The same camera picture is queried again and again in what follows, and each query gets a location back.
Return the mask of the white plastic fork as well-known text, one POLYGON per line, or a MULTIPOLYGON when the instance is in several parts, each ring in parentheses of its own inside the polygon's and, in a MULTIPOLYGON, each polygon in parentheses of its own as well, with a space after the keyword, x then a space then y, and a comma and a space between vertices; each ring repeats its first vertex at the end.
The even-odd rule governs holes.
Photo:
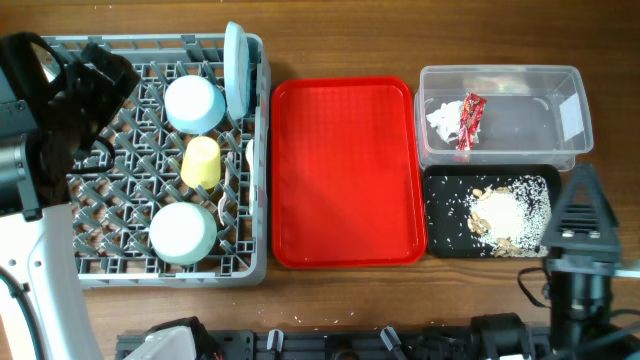
POLYGON ((229 187, 231 184, 231 178, 233 175, 232 169, 234 168, 233 158, 234 158, 234 155, 232 152, 228 152, 224 158, 224 164, 225 164, 225 176, 224 176, 224 184, 223 184, 224 190, 217 204, 218 218, 223 227, 227 226, 227 223, 224 218, 224 211, 225 211, 225 206, 229 200, 229 196, 225 188, 229 187))

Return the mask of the yellow plastic cup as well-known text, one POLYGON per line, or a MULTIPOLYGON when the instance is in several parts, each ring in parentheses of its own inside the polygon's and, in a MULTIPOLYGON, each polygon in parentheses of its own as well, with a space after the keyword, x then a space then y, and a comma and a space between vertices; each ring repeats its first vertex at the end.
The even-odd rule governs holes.
POLYGON ((207 136, 192 138, 184 154, 180 176, 190 188, 214 188, 221 178, 221 150, 218 143, 207 136))

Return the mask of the green small bowl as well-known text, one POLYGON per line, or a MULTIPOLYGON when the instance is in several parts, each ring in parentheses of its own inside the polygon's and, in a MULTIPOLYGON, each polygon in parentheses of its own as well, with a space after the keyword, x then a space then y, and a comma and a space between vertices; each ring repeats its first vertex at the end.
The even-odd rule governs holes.
POLYGON ((216 235, 212 213, 187 202, 162 207, 149 226, 149 240, 156 255, 176 265, 191 265, 204 259, 216 244, 216 235))

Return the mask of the red snack wrapper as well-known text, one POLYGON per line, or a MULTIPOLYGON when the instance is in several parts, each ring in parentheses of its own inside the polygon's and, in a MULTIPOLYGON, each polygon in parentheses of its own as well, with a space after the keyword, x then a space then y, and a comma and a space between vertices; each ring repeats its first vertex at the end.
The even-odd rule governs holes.
POLYGON ((480 121, 484 115, 486 99, 468 93, 463 101, 458 132, 458 151, 469 151, 474 144, 474 136, 478 132, 480 121))

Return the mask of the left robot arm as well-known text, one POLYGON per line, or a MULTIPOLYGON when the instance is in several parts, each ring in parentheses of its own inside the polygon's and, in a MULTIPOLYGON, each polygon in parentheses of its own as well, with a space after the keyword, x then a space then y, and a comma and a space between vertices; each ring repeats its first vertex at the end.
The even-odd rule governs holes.
POLYGON ((1 317, 20 359, 98 359, 74 263, 67 179, 81 175, 102 130, 139 83, 131 63, 96 43, 57 58, 20 32, 1 40, 1 317))

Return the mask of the light blue plate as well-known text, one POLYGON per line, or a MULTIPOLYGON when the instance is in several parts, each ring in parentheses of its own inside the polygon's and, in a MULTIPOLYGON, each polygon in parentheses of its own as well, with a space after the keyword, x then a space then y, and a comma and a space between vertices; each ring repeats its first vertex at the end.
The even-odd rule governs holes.
POLYGON ((235 22, 229 22, 225 30, 223 74, 228 113, 233 120, 239 120, 249 108, 251 71, 248 38, 235 22))

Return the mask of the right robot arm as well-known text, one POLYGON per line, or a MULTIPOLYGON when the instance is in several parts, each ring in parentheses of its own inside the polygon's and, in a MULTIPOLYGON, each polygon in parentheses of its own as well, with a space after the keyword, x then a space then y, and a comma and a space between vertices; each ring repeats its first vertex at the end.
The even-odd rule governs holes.
POLYGON ((541 243, 548 254, 540 271, 546 278, 544 302, 550 312, 547 333, 535 335, 514 314, 471 321, 471 359, 636 359, 639 325, 613 324, 625 315, 612 309, 612 280, 621 268, 619 222, 594 167, 576 166, 556 201, 541 243))

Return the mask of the light blue bowl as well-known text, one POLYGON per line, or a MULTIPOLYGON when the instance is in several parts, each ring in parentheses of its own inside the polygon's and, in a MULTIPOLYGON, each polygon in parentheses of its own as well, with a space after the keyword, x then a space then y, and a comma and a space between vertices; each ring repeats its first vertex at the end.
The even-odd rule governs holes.
POLYGON ((204 134, 214 129, 226 114, 221 90, 209 80, 186 75, 166 89, 164 107, 169 123, 186 134, 204 134))

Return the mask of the white plastic spoon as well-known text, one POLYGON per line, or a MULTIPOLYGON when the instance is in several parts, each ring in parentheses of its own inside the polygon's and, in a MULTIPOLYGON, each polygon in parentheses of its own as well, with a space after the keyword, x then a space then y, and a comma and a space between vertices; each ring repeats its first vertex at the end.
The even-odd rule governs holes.
POLYGON ((249 214, 253 214, 253 206, 255 202, 255 192, 254 192, 254 140, 251 139, 248 141, 245 149, 245 160, 248 165, 249 172, 249 214))

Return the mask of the white tissue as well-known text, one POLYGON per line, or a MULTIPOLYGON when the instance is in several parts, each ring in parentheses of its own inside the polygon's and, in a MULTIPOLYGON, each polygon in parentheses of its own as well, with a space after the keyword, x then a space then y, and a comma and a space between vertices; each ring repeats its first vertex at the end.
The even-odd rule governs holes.
POLYGON ((459 136, 462 109, 462 101, 453 101, 443 103, 439 109, 426 115, 429 125, 447 144, 459 136))

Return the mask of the rice and nut leftovers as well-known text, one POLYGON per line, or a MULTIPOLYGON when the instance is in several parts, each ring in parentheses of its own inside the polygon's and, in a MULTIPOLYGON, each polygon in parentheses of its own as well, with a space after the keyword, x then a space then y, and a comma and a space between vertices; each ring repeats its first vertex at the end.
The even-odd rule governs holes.
POLYGON ((516 181, 510 187, 474 189, 467 225, 484 245, 493 247, 490 258, 538 258, 548 254, 541 244, 551 217, 551 201, 543 186, 516 181))

